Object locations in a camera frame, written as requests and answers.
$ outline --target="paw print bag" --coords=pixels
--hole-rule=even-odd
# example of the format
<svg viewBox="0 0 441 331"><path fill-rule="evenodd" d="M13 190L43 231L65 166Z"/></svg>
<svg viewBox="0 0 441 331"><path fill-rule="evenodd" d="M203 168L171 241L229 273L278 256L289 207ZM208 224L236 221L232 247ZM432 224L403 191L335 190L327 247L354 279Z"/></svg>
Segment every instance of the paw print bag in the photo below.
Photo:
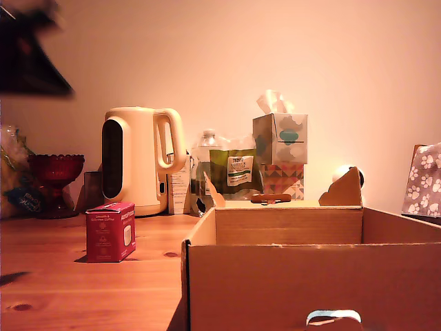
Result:
<svg viewBox="0 0 441 331"><path fill-rule="evenodd" d="M441 143L416 146L402 214L441 224Z"/></svg>

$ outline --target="wooden table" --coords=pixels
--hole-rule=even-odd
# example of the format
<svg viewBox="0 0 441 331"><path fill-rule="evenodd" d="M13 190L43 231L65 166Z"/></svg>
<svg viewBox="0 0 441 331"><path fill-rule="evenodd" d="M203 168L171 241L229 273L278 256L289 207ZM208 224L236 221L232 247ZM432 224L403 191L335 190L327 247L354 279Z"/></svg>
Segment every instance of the wooden table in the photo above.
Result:
<svg viewBox="0 0 441 331"><path fill-rule="evenodd" d="M1 221L1 330L182 330L181 241L197 221L136 219L120 263L85 262L83 214Z"/></svg>

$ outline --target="red glass bowl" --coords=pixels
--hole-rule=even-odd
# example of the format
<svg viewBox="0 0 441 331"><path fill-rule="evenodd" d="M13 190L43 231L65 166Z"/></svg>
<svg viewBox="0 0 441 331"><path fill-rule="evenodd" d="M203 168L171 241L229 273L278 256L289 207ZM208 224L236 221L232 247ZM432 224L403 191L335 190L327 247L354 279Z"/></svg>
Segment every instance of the red glass bowl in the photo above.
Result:
<svg viewBox="0 0 441 331"><path fill-rule="evenodd" d="M30 170L47 188L52 188L52 201L39 219L64 219L78 215L66 205L63 188L72 183L83 170L84 155L36 154L28 157Z"/></svg>

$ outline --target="red tea box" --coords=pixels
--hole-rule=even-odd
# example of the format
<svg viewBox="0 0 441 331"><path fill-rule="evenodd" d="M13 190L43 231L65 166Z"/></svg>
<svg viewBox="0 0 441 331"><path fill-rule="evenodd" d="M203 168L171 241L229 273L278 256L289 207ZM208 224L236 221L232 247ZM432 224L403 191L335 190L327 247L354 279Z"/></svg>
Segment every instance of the red tea box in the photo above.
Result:
<svg viewBox="0 0 441 331"><path fill-rule="evenodd" d="M136 249L134 209L114 202L85 212L88 262L119 262Z"/></svg>

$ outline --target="small orange object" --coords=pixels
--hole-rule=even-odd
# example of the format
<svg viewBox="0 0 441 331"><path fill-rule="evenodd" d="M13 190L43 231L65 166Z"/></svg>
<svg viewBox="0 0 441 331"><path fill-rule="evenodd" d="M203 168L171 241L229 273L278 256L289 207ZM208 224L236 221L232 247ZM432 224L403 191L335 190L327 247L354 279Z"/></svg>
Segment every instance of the small orange object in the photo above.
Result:
<svg viewBox="0 0 441 331"><path fill-rule="evenodd" d="M251 197L252 203L278 203L278 202L290 202L290 194L254 194Z"/></svg>

